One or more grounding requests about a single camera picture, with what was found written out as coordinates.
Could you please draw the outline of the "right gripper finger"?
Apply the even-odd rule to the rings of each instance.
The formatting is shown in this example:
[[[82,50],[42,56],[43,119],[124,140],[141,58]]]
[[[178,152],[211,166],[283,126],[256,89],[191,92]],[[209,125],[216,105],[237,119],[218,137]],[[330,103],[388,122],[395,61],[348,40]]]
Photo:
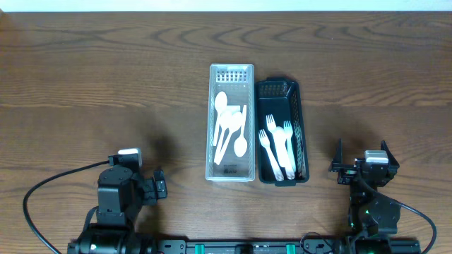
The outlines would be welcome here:
[[[398,161],[395,159],[395,157],[393,156],[393,154],[389,150],[385,140],[381,141],[381,150],[386,152],[389,164],[397,164],[398,163]]]
[[[333,156],[331,162],[331,172],[339,172],[340,169],[343,167],[342,164],[343,164],[343,145],[342,140],[339,139],[335,155]]]

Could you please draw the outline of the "pale green plastic fork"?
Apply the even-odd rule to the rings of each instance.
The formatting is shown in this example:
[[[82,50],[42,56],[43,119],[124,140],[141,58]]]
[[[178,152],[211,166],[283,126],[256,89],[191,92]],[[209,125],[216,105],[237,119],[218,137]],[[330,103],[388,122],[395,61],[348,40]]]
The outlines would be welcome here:
[[[292,135],[293,135],[293,129],[292,124],[290,121],[284,121],[283,122],[283,128],[286,135],[286,143],[287,143],[287,154],[290,160],[290,164],[292,166],[293,171],[296,171],[296,163],[295,163],[295,157],[294,152],[292,148]]]

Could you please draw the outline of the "white plastic fork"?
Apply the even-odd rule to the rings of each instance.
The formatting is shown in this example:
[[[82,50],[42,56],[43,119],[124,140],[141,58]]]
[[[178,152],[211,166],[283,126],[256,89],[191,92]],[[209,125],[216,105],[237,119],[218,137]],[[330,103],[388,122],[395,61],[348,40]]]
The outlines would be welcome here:
[[[264,147],[264,149],[267,152],[267,155],[268,155],[268,158],[270,161],[270,166],[273,170],[275,180],[282,181],[284,179],[284,176],[283,176],[283,173],[280,170],[280,166],[279,166],[278,162],[276,161],[276,158],[274,157],[273,152],[270,148],[270,140],[269,140],[266,132],[263,129],[261,129],[258,132],[258,137],[259,137],[260,144]]]
[[[267,129],[271,132],[272,135],[274,135],[276,131],[276,124],[272,114],[266,115],[266,125]]]

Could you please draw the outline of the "white spoon bowl down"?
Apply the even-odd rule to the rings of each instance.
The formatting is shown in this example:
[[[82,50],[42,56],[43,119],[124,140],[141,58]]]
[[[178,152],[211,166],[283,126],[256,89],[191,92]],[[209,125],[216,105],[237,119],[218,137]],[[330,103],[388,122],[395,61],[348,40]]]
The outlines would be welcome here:
[[[234,142],[234,153],[236,154],[237,157],[243,157],[247,149],[247,141],[246,138],[244,137],[246,114],[247,114],[247,105],[244,105],[242,109],[242,122],[240,127],[240,134],[239,137]]]

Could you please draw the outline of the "white spoon lowest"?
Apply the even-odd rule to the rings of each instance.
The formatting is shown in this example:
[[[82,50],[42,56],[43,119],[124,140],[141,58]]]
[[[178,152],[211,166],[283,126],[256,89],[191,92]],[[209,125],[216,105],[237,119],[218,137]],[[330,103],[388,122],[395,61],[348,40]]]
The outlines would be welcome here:
[[[234,114],[231,115],[231,117],[229,117],[228,120],[228,136],[226,137],[225,142],[222,144],[222,148],[219,151],[216,159],[215,159],[215,163],[217,165],[219,165],[222,161],[222,158],[225,155],[225,152],[227,150],[227,147],[229,145],[230,139],[232,137],[232,134],[236,131],[238,131],[241,127],[241,120],[242,120],[242,113],[240,111],[235,112]]]

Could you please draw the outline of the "pinkish white plastic spoon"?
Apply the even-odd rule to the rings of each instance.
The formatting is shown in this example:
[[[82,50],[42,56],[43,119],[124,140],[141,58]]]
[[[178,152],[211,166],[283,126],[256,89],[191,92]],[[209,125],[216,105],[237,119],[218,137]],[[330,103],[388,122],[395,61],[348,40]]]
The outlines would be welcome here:
[[[275,128],[275,130],[273,131],[273,139],[275,142],[278,163],[285,169],[287,178],[289,180],[292,180],[295,178],[295,173],[290,163],[290,159],[285,146],[286,136],[282,127],[277,126]]]

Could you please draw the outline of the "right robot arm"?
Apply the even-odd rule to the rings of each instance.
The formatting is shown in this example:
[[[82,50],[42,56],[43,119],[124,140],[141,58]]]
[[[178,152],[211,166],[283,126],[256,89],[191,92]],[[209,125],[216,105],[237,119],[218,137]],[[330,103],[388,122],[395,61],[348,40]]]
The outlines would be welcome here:
[[[338,175],[337,183],[350,187],[348,222],[352,233],[339,247],[341,253],[387,253],[389,236],[398,232],[400,205],[378,192],[398,172],[400,165],[385,141],[378,150],[367,150],[353,164],[343,162],[343,143],[337,150],[329,171]]]

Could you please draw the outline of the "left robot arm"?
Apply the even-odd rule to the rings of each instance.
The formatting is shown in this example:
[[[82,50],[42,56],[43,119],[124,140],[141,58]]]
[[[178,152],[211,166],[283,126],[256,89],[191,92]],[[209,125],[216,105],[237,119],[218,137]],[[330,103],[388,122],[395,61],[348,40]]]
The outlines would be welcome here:
[[[97,181],[98,206],[87,213],[82,233],[68,243],[67,253],[157,253],[157,241],[137,234],[135,222],[142,207],[168,196],[163,170],[145,178],[138,148],[119,150],[108,163]]]

